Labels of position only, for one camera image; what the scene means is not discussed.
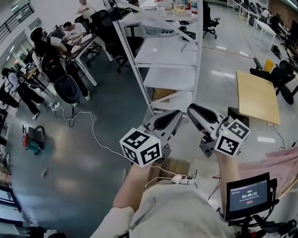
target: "metal shelving unit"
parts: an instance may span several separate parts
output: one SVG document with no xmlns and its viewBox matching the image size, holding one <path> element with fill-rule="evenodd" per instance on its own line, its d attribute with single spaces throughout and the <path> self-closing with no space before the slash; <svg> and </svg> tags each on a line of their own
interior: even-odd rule
<svg viewBox="0 0 298 238">
<path fill-rule="evenodd" d="M 177 14 L 172 11 L 159 12 L 142 10 L 123 0 L 116 3 L 139 11 L 129 14 L 125 24 L 141 22 L 145 18 L 153 18 L 178 34 L 171 37 L 148 37 L 134 58 L 126 40 L 121 21 L 115 21 L 114 26 L 127 54 L 135 77 L 139 83 L 146 103 L 152 115 L 164 110 L 179 109 L 187 112 L 188 106 L 195 102 L 199 81 L 203 42 L 203 0 L 197 0 L 198 14 Z M 166 20 L 194 21 L 192 29 L 196 28 L 196 40 L 193 40 Z M 146 78 L 142 78 L 139 68 L 149 68 Z M 147 94 L 147 87 L 173 89 L 176 93 L 152 101 Z"/>
</svg>

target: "display screen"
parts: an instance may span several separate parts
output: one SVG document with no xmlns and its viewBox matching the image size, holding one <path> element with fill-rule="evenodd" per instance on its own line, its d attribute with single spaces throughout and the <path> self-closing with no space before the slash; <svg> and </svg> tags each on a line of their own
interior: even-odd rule
<svg viewBox="0 0 298 238">
<path fill-rule="evenodd" d="M 267 202 L 267 180 L 230 189 L 230 212 Z"/>
</svg>

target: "concrete floor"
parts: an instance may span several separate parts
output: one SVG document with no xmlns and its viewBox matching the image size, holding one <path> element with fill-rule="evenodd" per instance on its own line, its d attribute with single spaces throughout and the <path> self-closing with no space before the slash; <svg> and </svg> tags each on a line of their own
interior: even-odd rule
<svg viewBox="0 0 298 238">
<path fill-rule="evenodd" d="M 274 63 L 280 60 L 267 51 L 265 42 L 260 47 L 256 45 L 257 40 L 251 36 L 253 28 L 246 26 L 246 21 L 239 19 L 232 9 L 213 5 L 210 8 L 211 18 L 220 17 L 221 20 L 216 28 L 218 38 L 207 34 L 203 42 L 196 103 L 210 105 L 227 115 L 229 106 L 238 105 L 236 70 L 249 72 L 249 68 L 255 68 L 253 57 L 257 57 L 262 65 L 266 59 Z M 286 57 L 280 41 L 276 39 L 274 44 Z M 146 104 L 132 71 L 125 68 L 118 75 L 115 69 L 116 63 L 108 62 L 104 54 L 93 62 L 92 74 L 101 84 L 93 87 L 87 83 L 93 98 L 90 102 L 83 98 L 76 111 L 92 112 L 98 139 L 121 152 L 119 139 L 131 127 L 141 123 Z M 230 82 L 218 72 L 229 74 Z M 296 85 L 297 81 L 293 80 L 288 87 L 292 90 Z M 276 129 L 284 137 L 286 148 L 298 139 L 298 95 L 294 99 L 294 105 L 290 106 L 278 95 L 281 125 Z M 64 107 L 66 115 L 70 115 L 71 107 Z M 38 119 L 32 121 L 32 115 L 23 104 L 17 112 L 7 145 L 12 154 L 13 189 L 25 212 L 40 225 L 65 232 L 72 238 L 89 237 L 109 211 L 128 162 L 98 146 L 92 136 L 88 115 L 79 116 L 73 128 L 63 121 L 61 112 L 57 116 L 55 118 L 53 113 L 43 109 Z M 45 127 L 47 157 L 44 165 L 49 174 L 44 179 L 40 178 L 42 155 L 33 156 L 21 145 L 22 124 Z M 238 156 L 239 162 L 263 159 L 265 153 L 282 146 L 282 140 L 266 122 L 250 119 L 250 128 L 252 133 Z M 206 159 L 200 151 L 201 137 L 195 126 L 184 120 L 170 142 L 171 157 L 191 162 L 190 173 L 198 170 L 197 184 L 207 198 L 216 185 L 212 176 L 218 173 L 218 166 L 215 157 Z M 258 142 L 258 137 L 274 138 L 275 143 Z M 295 193 L 283 198 L 270 220 L 295 218 L 298 210 L 293 201 L 296 200 Z M 213 195 L 210 204 L 215 209 L 219 206 L 219 193 Z"/>
</svg>

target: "pink cloth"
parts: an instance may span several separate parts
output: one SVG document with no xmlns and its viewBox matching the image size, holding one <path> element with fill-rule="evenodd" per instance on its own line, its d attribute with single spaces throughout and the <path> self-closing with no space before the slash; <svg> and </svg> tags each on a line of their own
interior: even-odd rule
<svg viewBox="0 0 298 238">
<path fill-rule="evenodd" d="M 277 198 L 298 174 L 298 146 L 266 154 L 267 158 L 257 162 L 239 164 L 240 178 L 246 179 L 266 172 L 270 179 L 277 178 Z"/>
</svg>

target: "railing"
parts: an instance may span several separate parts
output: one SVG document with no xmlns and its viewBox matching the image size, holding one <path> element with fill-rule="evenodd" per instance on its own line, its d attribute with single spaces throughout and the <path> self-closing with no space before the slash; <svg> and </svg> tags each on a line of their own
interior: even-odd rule
<svg viewBox="0 0 298 238">
<path fill-rule="evenodd" d="M 27 3 L 19 11 L 13 14 L 2 26 L 0 26 L 0 43 L 28 16 L 34 13 L 30 3 Z"/>
</svg>

